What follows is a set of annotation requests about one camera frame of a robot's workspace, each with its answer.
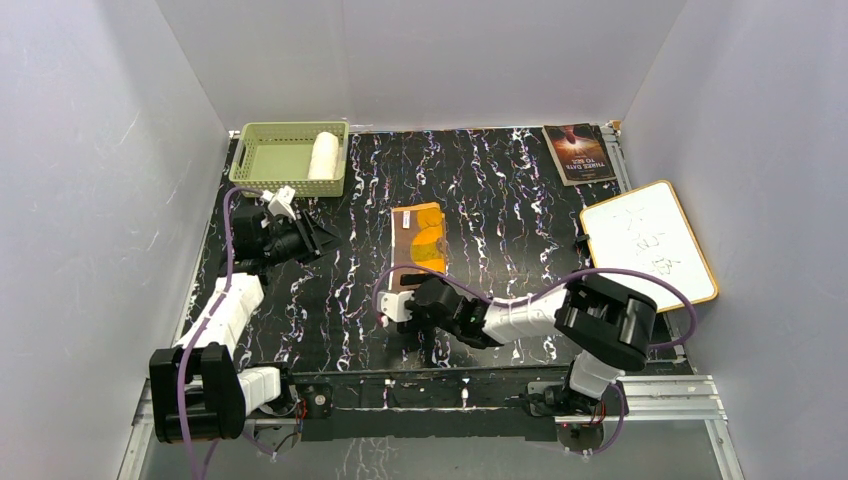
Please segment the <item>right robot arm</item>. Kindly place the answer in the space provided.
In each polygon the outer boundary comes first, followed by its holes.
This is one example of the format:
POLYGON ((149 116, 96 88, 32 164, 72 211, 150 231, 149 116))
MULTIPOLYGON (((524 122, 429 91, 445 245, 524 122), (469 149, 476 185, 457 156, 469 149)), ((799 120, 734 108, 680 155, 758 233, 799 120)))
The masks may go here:
POLYGON ((610 385, 645 367, 657 315, 649 296, 599 274, 514 300, 470 298, 428 274, 411 291, 381 293, 379 307, 401 330, 439 328, 476 349, 530 337, 568 338, 581 351, 563 399, 577 414, 590 413, 610 385))

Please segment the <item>wood framed whiteboard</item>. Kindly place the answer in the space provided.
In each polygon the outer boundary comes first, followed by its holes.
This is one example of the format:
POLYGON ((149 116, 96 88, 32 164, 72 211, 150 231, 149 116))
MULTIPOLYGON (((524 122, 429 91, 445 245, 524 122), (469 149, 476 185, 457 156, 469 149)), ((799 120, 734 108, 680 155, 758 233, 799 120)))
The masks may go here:
POLYGON ((596 268, 639 271, 679 290, 691 303, 719 287, 670 182, 659 180, 579 214, 596 268))

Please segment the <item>light green plastic basket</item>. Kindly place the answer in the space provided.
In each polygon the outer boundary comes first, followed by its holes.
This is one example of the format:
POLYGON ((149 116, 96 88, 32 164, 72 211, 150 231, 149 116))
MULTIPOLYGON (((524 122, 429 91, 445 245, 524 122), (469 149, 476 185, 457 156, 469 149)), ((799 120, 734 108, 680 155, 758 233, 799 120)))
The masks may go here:
POLYGON ((235 186, 276 191, 292 187, 297 197, 337 198, 343 195, 349 143, 344 120, 311 122, 252 122, 243 126, 229 171, 235 186), (321 132, 340 141, 335 177, 308 180, 312 146, 321 132))

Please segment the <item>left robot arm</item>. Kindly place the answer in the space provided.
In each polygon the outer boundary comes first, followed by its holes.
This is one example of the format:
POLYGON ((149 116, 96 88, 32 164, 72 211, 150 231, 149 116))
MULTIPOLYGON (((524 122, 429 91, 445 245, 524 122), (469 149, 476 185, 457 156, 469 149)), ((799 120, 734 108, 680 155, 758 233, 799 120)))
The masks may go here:
POLYGON ((308 264, 342 240, 299 209, 286 215, 277 207, 248 206, 225 224, 213 296, 191 329, 149 361, 155 433, 163 443, 234 439, 255 410, 288 416, 299 401, 283 363, 239 369, 233 353, 264 299, 269 271, 290 261, 308 264))

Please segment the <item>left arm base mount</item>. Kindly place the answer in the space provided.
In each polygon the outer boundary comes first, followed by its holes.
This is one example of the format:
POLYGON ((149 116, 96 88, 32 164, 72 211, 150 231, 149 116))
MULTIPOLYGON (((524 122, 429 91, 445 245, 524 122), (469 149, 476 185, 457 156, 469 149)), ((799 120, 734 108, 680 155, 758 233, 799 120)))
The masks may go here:
POLYGON ((260 405, 271 393, 263 386, 241 386, 246 418, 326 419, 332 414, 333 387, 327 383, 283 384, 279 395, 260 405))

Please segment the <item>white towel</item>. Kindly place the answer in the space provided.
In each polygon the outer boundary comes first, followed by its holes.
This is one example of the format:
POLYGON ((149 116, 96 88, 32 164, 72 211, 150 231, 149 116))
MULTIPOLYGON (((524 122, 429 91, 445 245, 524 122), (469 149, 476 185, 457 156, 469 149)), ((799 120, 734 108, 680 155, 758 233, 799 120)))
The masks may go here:
POLYGON ((319 133, 312 146, 308 180, 332 180, 338 162, 339 138, 327 131, 319 133))

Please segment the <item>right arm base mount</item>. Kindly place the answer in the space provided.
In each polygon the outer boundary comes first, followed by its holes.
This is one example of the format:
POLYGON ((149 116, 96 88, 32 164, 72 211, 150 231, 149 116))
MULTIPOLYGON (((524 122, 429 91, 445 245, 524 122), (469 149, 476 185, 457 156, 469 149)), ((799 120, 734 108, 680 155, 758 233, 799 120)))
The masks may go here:
POLYGON ((535 417, 575 417, 584 424, 597 424, 630 413, 621 382, 606 388, 600 399, 571 390, 565 381, 534 381, 520 395, 525 410, 535 417))

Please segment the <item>aluminium rail frame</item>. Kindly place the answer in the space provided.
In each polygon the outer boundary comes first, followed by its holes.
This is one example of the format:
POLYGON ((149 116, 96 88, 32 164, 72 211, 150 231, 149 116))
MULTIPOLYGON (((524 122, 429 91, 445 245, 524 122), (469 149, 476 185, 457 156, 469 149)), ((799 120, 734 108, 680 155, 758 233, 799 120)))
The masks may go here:
MULTIPOLYGON (((588 416, 538 417, 524 394, 563 383, 563 367, 309 372, 295 377, 308 402, 306 438, 513 437, 551 441, 557 426, 588 416)), ((710 375, 636 375, 622 379, 623 397, 605 394, 605 420, 704 424, 723 479, 743 476, 724 405, 710 375)))

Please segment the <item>dark book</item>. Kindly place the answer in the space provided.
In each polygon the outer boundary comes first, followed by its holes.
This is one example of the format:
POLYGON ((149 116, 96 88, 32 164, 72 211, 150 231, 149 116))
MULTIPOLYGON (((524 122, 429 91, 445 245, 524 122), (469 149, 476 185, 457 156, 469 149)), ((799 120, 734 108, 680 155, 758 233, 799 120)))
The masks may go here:
POLYGON ((565 186, 615 179, 614 167, 598 125, 545 125, 542 133, 565 186))

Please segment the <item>orange patterned towel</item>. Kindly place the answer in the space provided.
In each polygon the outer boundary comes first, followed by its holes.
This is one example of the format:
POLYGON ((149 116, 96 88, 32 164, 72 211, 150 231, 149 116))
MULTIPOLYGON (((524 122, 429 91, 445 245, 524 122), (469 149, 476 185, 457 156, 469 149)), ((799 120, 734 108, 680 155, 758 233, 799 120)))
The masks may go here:
POLYGON ((391 228, 392 266, 414 264, 446 272, 445 215, 438 203, 393 208, 391 228))

